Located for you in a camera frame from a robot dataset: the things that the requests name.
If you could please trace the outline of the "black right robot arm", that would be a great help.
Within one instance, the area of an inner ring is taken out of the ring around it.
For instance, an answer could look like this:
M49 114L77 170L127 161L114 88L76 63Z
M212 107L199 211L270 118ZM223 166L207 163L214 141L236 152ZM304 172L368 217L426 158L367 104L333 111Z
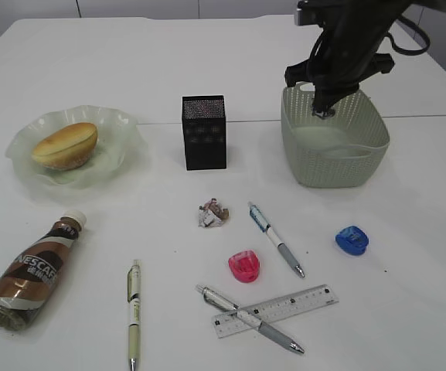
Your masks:
M326 119L334 115L334 105L354 94L361 82L378 73L389 73L394 61L389 53L379 53L384 39L392 39L390 28L401 22L424 41L420 49L392 49L405 56L426 53L431 45L428 34L403 16L410 1L299 1L294 15L297 26L317 25L322 33L309 58L289 66L284 78L288 87L312 83L312 113Z

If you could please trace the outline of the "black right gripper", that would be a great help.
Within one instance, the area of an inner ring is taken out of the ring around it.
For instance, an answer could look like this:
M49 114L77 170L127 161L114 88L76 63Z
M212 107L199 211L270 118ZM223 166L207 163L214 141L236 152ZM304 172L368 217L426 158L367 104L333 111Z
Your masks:
M341 15L332 28L324 29L307 60L285 70L287 86L312 83L312 113L334 116L335 105L342 98L380 71L373 57L392 22L381 15Z

